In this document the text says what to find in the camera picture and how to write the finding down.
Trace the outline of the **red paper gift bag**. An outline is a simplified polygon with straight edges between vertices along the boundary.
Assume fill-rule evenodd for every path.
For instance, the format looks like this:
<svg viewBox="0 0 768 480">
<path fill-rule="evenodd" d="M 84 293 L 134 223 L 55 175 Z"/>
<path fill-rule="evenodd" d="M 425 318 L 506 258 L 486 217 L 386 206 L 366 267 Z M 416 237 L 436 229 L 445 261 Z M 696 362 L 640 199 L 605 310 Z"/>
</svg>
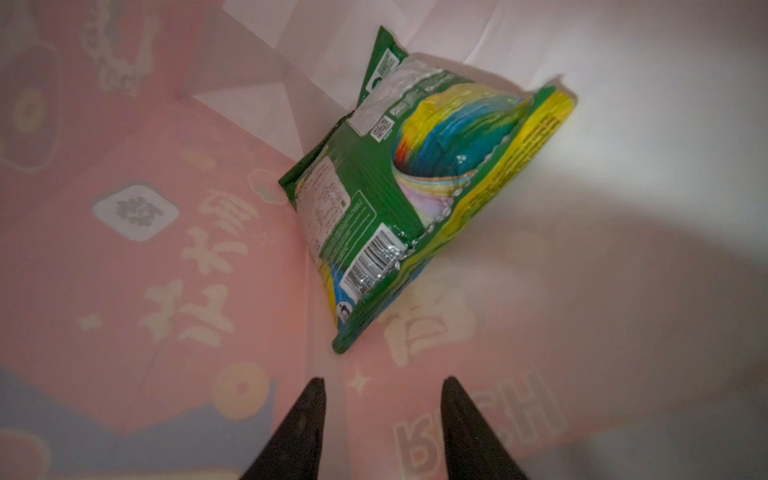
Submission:
<svg viewBox="0 0 768 480">
<path fill-rule="evenodd" d="M 345 354 L 279 178 L 380 28 L 577 99 Z M 763 1 L 5 1 L 1 475 L 443 479 L 455 376 L 532 479 L 767 475 Z"/>
</svg>

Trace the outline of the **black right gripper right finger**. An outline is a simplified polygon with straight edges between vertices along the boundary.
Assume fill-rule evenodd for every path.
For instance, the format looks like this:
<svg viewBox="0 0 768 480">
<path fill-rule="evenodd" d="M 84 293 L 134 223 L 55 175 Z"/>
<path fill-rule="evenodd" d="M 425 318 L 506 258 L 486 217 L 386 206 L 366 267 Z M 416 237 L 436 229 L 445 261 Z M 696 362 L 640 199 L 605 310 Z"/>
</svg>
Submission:
<svg viewBox="0 0 768 480">
<path fill-rule="evenodd" d="M 450 480 L 527 480 L 454 376 L 441 389 L 445 465 Z"/>
</svg>

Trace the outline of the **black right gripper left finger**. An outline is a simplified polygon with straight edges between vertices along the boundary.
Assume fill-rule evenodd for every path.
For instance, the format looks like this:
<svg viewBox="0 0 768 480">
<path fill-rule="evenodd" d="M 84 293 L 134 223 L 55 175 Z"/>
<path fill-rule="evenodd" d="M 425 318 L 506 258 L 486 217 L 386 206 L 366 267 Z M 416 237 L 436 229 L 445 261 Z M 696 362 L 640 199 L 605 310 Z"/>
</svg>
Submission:
<svg viewBox="0 0 768 480">
<path fill-rule="evenodd" d="M 241 479 L 316 480 L 326 405 L 324 379 L 313 377 Z"/>
</svg>

